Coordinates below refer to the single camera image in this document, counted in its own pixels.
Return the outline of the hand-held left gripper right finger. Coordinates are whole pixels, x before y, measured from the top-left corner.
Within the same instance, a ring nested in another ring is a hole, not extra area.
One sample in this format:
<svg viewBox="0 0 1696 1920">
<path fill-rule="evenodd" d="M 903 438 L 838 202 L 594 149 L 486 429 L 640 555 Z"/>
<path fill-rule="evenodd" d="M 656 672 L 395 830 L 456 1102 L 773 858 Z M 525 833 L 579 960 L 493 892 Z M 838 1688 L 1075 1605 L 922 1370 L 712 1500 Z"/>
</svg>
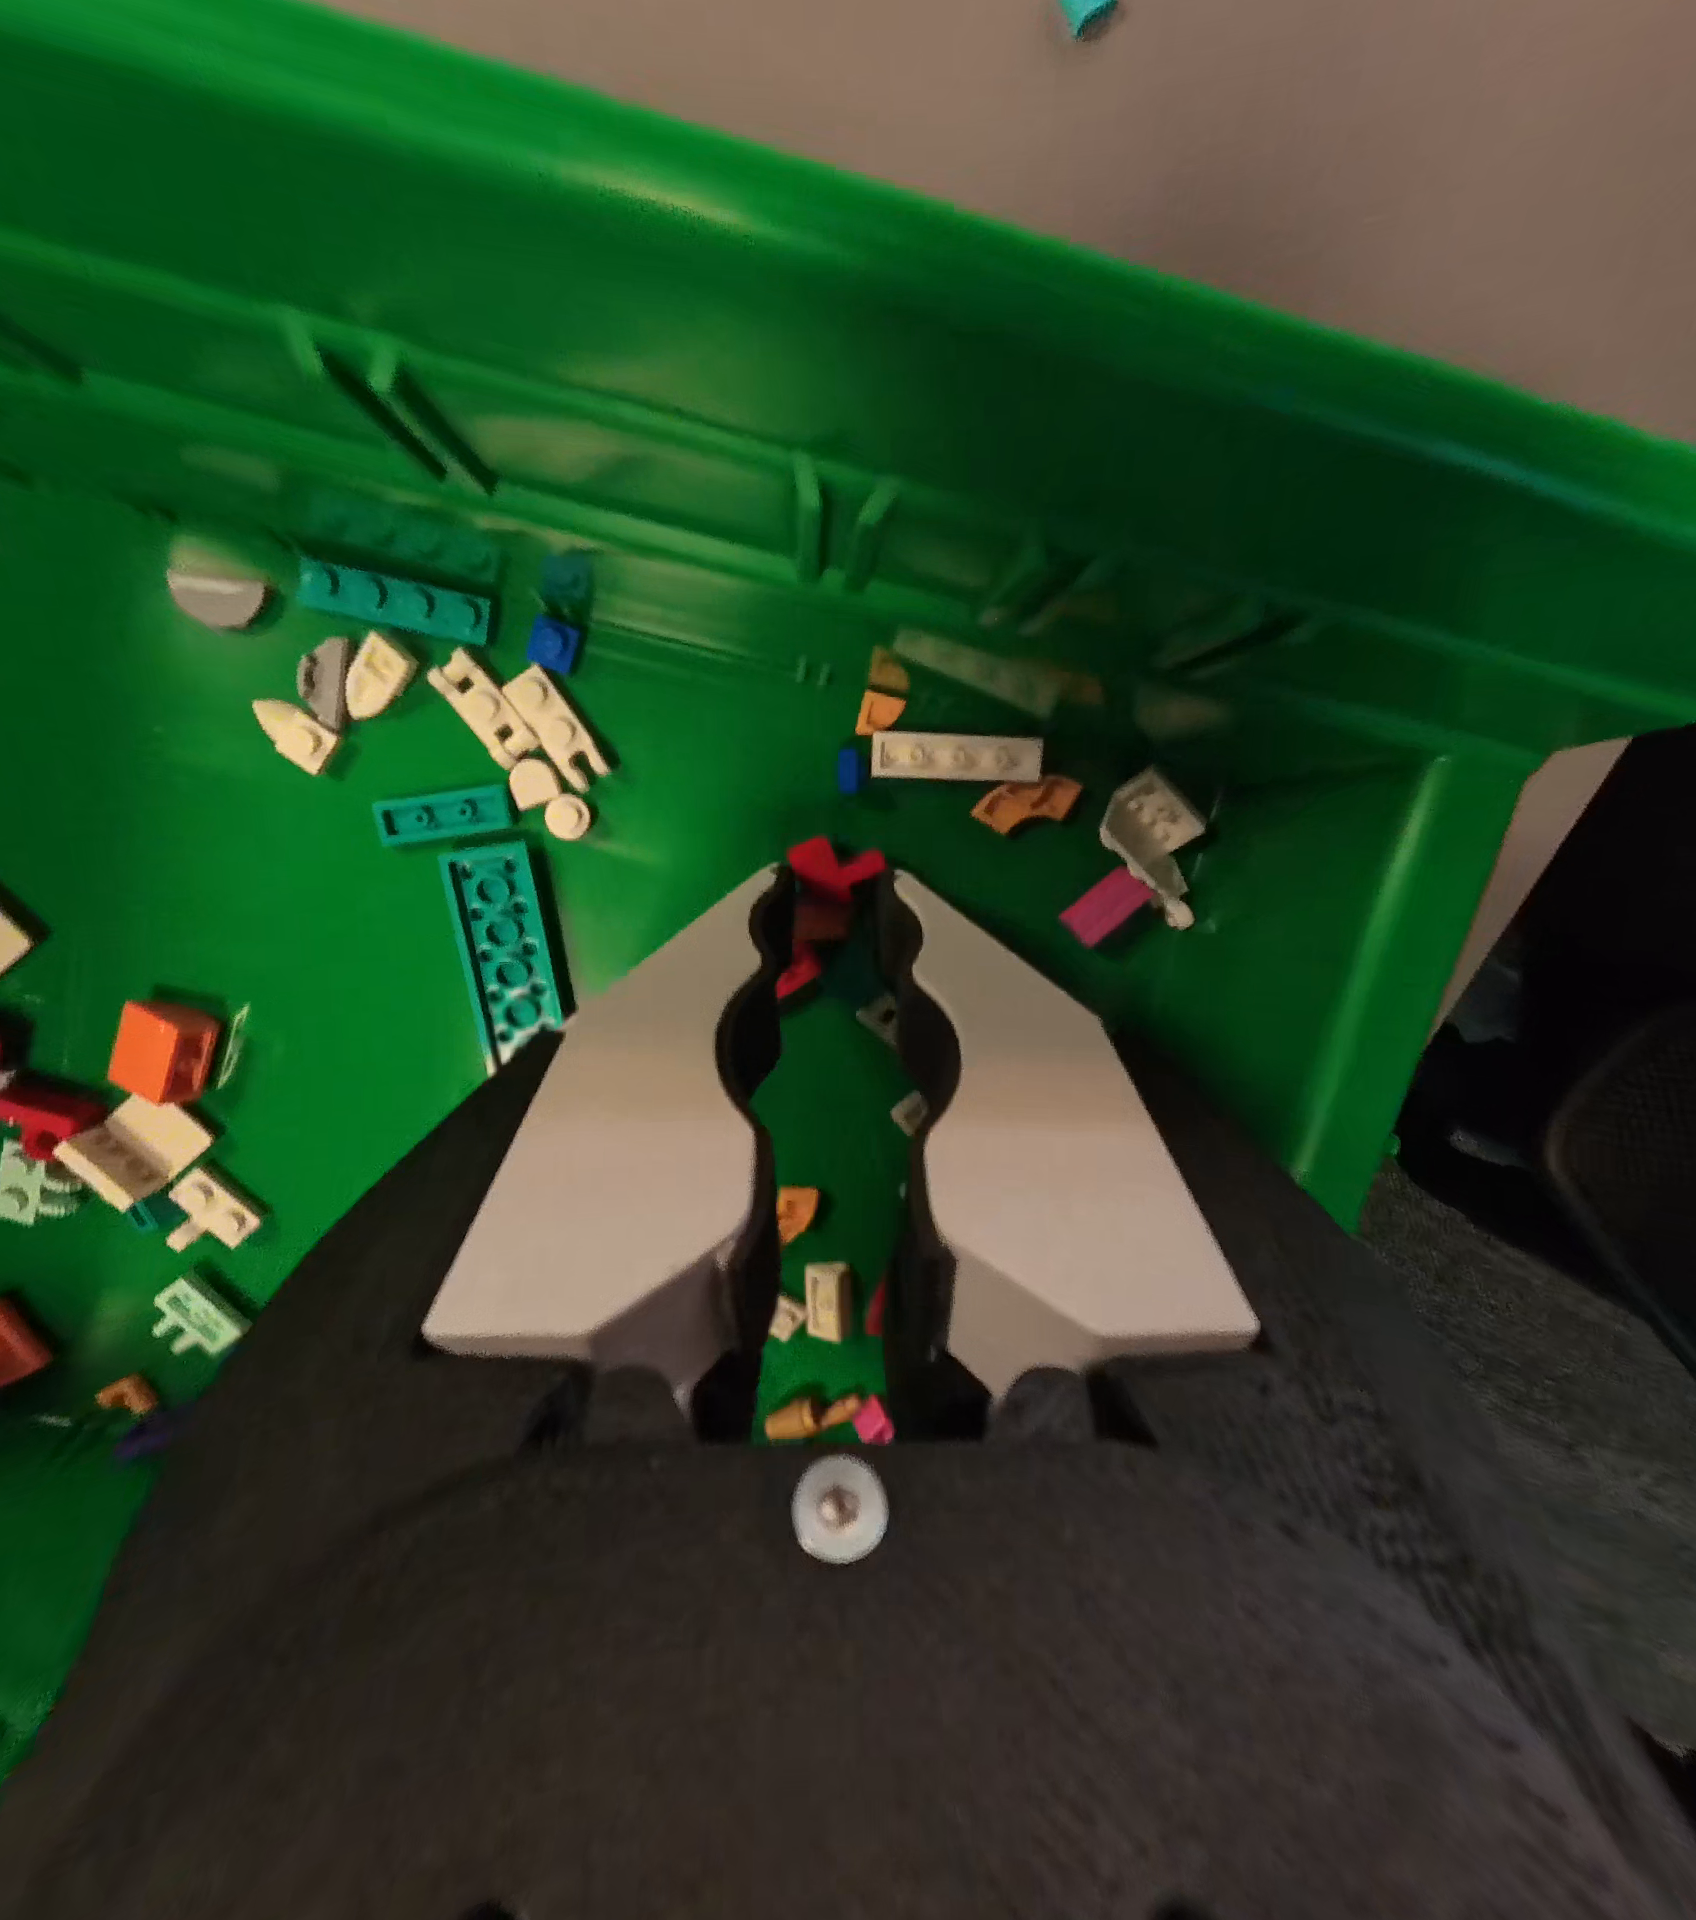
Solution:
<svg viewBox="0 0 1696 1920">
<path fill-rule="evenodd" d="M 896 960 L 955 1046 L 922 1150 L 952 1257 L 943 1350 L 992 1398 L 1034 1372 L 1220 1355 L 1263 1322 L 1104 1021 L 916 875 Z"/>
</svg>

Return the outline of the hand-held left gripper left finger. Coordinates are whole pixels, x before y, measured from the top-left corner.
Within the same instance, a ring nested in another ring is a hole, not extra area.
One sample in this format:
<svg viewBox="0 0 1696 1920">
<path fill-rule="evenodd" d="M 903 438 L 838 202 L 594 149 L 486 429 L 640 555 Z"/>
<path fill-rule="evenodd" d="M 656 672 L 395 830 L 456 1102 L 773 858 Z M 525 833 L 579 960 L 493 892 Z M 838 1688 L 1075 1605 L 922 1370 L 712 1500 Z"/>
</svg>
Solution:
<svg viewBox="0 0 1696 1920">
<path fill-rule="evenodd" d="M 429 1347 L 643 1370 L 679 1404 L 743 1350 L 791 908 L 768 865 L 572 1015 L 429 1304 Z"/>
</svg>

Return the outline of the red lego piece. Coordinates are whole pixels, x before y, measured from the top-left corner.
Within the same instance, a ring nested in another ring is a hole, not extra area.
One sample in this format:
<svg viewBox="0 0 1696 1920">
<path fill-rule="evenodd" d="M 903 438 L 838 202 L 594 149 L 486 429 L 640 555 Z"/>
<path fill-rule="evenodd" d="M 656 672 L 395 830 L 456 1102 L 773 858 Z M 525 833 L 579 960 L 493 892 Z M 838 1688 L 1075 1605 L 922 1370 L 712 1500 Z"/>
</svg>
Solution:
<svg viewBox="0 0 1696 1920">
<path fill-rule="evenodd" d="M 831 947 L 852 934 L 862 893 L 888 871 L 879 848 L 843 851 L 819 833 L 788 845 L 785 865 L 795 875 L 792 942 Z"/>
</svg>

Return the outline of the pile of lego bricks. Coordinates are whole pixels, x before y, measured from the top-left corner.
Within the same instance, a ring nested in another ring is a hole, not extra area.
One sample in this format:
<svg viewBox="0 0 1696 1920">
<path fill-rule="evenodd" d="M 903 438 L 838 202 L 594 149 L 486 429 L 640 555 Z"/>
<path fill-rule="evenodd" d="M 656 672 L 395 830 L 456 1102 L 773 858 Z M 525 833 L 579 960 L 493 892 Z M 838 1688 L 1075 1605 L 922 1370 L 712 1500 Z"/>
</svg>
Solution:
<svg viewBox="0 0 1696 1920">
<path fill-rule="evenodd" d="M 340 1237 L 343 1329 L 368 1331 L 370 1255 L 427 1237 L 422 1337 L 451 1259 L 572 1018 L 788 848 L 825 835 L 888 871 L 846 939 L 799 947 L 775 983 L 781 1056 L 754 1095 L 773 1213 L 745 1272 L 745 1346 L 681 1404 L 714 1436 L 885 1444 L 951 1373 L 952 1257 L 934 1239 L 919 1135 L 955 1046 L 896 960 L 892 880 L 926 880 L 899 818 L 840 820 L 822 796 L 836 736 L 788 691 L 627 659 L 583 672 L 583 711 L 540 667 L 496 686 L 476 649 L 418 658 L 395 616 L 325 632 L 305 659 L 193 619 L 204 592 L 244 612 L 272 581 L 170 562 L 170 527 L 0 468 L 0 1216 L 89 1205 L 139 1236 L 0 1283 L 0 1394 L 59 1353 L 93 1402 L 158 1410 L 144 1362 L 207 1362 L 249 1329 L 243 1301 L 284 1281 L 321 1205 L 368 1147 L 397 1150 L 452 1094 L 493 1091 L 501 1135 Z"/>
</svg>

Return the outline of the green plastic bin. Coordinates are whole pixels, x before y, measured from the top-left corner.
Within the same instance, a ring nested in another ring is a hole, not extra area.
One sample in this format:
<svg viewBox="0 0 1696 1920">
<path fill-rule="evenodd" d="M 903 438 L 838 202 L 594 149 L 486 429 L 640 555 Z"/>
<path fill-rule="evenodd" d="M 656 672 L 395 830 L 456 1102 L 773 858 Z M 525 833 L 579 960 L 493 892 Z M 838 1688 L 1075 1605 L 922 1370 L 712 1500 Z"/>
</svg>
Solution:
<svg viewBox="0 0 1696 1920">
<path fill-rule="evenodd" d="M 882 1444 L 482 1382 L 422 1231 L 364 1334 L 325 1248 L 452 1094 L 151 1427 L 97 1331 L 0 1394 L 0 1916 L 1696 1916 L 1343 1228 L 1530 774 L 1696 719 L 1696 450 L 327 8 L 0 4 L 0 468 L 269 577 L 185 598 L 261 663 L 813 705 L 1260 1320 Z"/>
</svg>

